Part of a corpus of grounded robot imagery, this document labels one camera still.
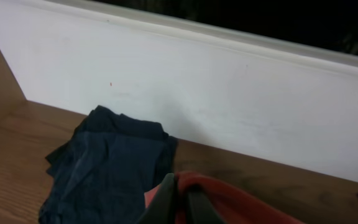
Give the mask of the red t-shirt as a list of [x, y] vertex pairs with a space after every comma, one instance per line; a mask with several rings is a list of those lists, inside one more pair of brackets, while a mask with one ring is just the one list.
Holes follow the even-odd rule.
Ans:
[[197, 172], [177, 172], [177, 206], [174, 224], [187, 224], [185, 193], [199, 185], [226, 223], [233, 224], [298, 224], [300, 221], [283, 213], [251, 194], [218, 179]]

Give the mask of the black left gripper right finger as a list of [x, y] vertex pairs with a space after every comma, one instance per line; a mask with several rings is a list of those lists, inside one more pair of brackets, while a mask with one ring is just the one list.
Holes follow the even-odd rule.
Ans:
[[225, 224], [199, 185], [192, 185], [185, 193], [187, 224]]

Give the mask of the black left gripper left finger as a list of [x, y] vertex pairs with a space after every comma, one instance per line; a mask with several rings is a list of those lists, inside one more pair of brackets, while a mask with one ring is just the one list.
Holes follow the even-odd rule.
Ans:
[[174, 224], [177, 206], [177, 182], [167, 174], [158, 186], [144, 194], [145, 211], [137, 224]]

